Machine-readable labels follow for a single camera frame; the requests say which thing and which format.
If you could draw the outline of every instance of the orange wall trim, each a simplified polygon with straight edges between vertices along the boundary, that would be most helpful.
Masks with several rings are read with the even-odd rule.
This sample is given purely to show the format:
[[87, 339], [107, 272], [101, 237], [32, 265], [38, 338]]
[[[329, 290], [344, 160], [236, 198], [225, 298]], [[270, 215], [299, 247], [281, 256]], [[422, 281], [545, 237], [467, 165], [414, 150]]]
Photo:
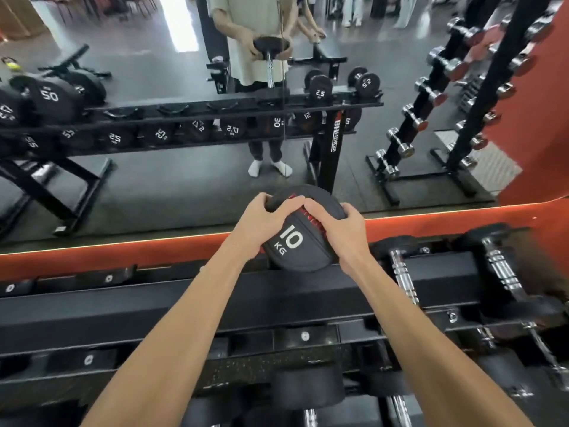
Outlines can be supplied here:
[[[457, 234], [469, 229], [507, 222], [513, 227], [530, 227], [534, 236], [560, 269], [569, 274], [565, 252], [569, 251], [569, 200], [513, 205], [508, 207], [449, 211], [366, 220], [367, 239], [378, 241], [397, 235], [428, 237]], [[112, 269], [137, 264], [140, 267], [208, 259], [227, 233], [165, 238], [51, 251], [0, 255], [0, 280], [38, 275], [62, 275]]]

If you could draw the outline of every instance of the foot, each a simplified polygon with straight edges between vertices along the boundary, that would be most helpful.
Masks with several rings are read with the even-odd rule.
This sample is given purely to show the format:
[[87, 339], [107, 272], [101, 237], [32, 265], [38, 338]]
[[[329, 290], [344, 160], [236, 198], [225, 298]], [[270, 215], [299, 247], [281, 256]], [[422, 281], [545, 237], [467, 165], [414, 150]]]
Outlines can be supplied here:
[[282, 160], [279, 160], [278, 162], [271, 162], [271, 164], [279, 170], [282, 176], [286, 178], [290, 177], [293, 174], [293, 169]]
[[259, 176], [260, 165], [263, 163], [263, 160], [253, 160], [251, 166], [249, 166], [249, 175], [253, 178], [257, 178]]

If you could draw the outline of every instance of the person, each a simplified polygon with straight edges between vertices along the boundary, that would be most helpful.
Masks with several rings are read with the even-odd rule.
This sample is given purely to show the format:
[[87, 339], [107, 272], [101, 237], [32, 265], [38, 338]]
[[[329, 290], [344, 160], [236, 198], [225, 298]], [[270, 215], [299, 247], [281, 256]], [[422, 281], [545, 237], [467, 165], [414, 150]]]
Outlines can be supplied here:
[[[293, 52], [291, 32], [298, 19], [296, 0], [208, 0], [215, 27], [228, 38], [231, 76], [235, 92], [252, 93], [268, 86], [267, 65], [253, 41], [260, 36], [281, 36], [288, 41], [273, 62], [275, 86], [282, 86], [288, 70], [287, 60]], [[271, 164], [285, 177], [293, 170], [282, 161], [282, 141], [269, 141]], [[263, 143], [249, 142], [253, 162], [249, 175], [259, 176], [263, 162]]]
[[356, 27], [361, 26], [361, 21], [364, 17], [364, 2], [362, 0], [344, 0], [344, 7], [342, 8], [343, 24], [346, 28], [352, 25]]
[[302, 34], [305, 35], [310, 43], [318, 43], [320, 39], [326, 37], [326, 33], [320, 27], [318, 27], [317, 22], [314, 20], [312, 15], [312, 10], [309, 6], [308, 0], [297, 0], [298, 2], [298, 11], [299, 13], [304, 13], [306, 17], [306, 21], [309, 23], [309, 26], [305, 26], [304, 23], [301, 21], [300, 14], [298, 15], [298, 28], [301, 30]]
[[115, 373], [82, 427], [178, 427], [245, 263], [300, 207], [318, 219], [340, 267], [359, 286], [432, 427], [530, 427], [506, 393], [447, 338], [372, 257], [365, 221], [349, 204], [336, 220], [303, 196], [273, 213], [257, 195], [235, 229]]

